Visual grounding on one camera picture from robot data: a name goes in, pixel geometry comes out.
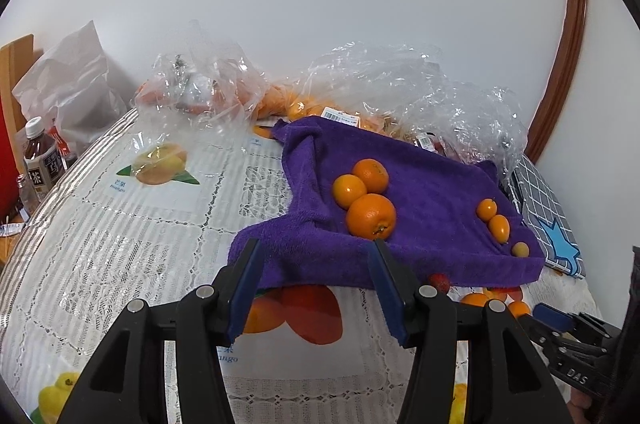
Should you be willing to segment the right hand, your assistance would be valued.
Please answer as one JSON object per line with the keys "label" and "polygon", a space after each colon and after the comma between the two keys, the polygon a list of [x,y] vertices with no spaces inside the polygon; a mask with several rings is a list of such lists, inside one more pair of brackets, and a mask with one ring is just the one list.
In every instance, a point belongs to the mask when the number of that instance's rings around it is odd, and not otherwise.
{"label": "right hand", "polygon": [[573,389],[570,393],[570,403],[576,408],[587,410],[592,405],[592,398],[585,392]]}

